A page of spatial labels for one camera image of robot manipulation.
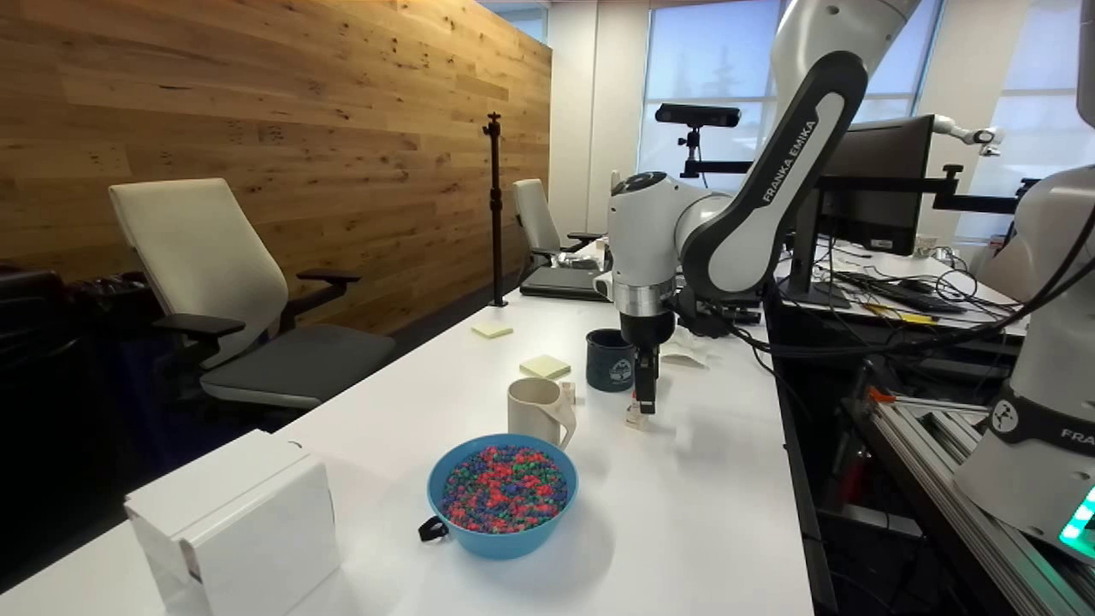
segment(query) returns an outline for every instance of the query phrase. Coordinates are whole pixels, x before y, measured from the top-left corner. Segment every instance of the camera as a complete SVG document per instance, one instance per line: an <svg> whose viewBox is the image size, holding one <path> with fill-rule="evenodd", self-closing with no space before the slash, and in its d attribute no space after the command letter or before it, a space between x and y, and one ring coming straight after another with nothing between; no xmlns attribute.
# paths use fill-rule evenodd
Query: camera
<svg viewBox="0 0 1095 616"><path fill-rule="evenodd" d="M658 124L689 124L689 128L739 128L739 106L676 106L665 104L652 114Z"/></svg>

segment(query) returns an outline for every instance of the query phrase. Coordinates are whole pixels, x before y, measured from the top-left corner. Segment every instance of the wooden wall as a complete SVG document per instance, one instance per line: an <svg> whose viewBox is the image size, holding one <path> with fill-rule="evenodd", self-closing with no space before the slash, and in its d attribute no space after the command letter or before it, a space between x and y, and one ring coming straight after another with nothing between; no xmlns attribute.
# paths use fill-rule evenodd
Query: wooden wall
<svg viewBox="0 0 1095 616"><path fill-rule="evenodd" d="M490 140L547 176L547 47L474 0L3 0L0 265L132 266L107 185L228 178L287 269L365 274L322 317L398 328L490 285Z"/></svg>

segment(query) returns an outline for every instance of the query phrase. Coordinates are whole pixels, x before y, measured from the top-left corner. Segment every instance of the office chair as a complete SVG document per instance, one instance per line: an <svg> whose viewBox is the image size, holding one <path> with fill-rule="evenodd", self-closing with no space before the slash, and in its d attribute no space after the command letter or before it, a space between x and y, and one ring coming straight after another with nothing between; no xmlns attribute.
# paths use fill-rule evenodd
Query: office chair
<svg viewBox="0 0 1095 616"><path fill-rule="evenodd" d="M228 405L309 411L390 359L393 340L293 317L355 276L297 274L328 289L287 302L287 282L223 178L108 185L108 203L165 328L184 344L175 365Z"/></svg>
<svg viewBox="0 0 1095 616"><path fill-rule="evenodd" d="M573 253L584 244L597 239L597 233L572 233L566 239L557 239L540 178L512 180L512 205L533 253L533 266L555 266L564 253Z"/></svg>

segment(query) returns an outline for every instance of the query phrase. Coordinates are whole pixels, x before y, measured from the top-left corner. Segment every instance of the bowl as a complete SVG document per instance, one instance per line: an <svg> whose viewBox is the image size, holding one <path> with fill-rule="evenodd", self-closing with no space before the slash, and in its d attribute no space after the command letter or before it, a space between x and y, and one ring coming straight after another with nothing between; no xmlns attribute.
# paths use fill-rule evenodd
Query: bowl
<svg viewBox="0 0 1095 616"><path fill-rule="evenodd" d="M512 484L505 484L508 494L499 494L499 489L490 494L490 489L480 489L484 484L481 474L470 474L470 470L474 461L480 461L480 470L484 470L481 458L490 452L504 455L504 461L495 461L492 470L505 470L505 461L508 461L505 455L512 455L512 452L533 455L533 470L547 472L551 484L557 484L555 514L520 517L520 519L533 519L533 525L512 525L512 519L499 519L499 517L474 517L474 514L462 514L462 510L458 510L462 519L449 517L449 502L458 494L454 487L465 487L462 497L470 497L470 498L480 498L480 502L490 498L492 510L528 502L529 494L522 494ZM551 440L540 440L540 437L529 437L529 435L484 435L484 437L471 437L465 444L454 444L451 452L444 452L436 458L436 464L430 470L430 478L428 478L428 498L430 498L433 514L441 517L441 525L449 527L449 535L465 552L471 552L480 557L490 557L490 561L520 557L520 553L537 552L555 535L555 527L564 517L564 510L573 502L573 494L579 494L573 461L562 448L555 448Z"/></svg>

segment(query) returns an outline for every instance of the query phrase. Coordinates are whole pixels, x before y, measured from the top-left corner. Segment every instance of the black stand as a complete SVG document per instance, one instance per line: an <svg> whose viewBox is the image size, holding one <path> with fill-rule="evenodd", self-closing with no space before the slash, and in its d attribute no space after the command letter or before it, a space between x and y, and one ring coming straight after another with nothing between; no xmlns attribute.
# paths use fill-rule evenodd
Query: black stand
<svg viewBox="0 0 1095 616"><path fill-rule="evenodd" d="M492 266L490 266L490 297L492 306L505 306L504 302L504 187L499 187L499 137L504 137L504 128L499 128L499 114L484 114L484 128L481 133L490 137L490 258L492 258Z"/></svg>
<svg viewBox="0 0 1095 616"><path fill-rule="evenodd" d="M947 178L959 180L961 165L943 165ZM1022 178L1022 185L1017 187L1017 198L1000 198L1000 194L942 194L935 198L935 210L959 210L959 213L1000 213L1000 214L1012 214L1020 210L1020 198L1032 187L1032 178Z"/></svg>
<svg viewBox="0 0 1095 616"><path fill-rule="evenodd" d="M796 210L791 276L779 282L779 297L792 306L848 307L853 302L837 289L813 285L817 214L829 192L817 187L817 198L817 205L807 203L803 210Z"/></svg>
<svg viewBox="0 0 1095 616"><path fill-rule="evenodd" d="M689 162L684 162L681 178L747 176L751 166L751 162L699 162L699 130L702 128L689 128L689 137L676 140L681 148L689 148Z"/></svg>

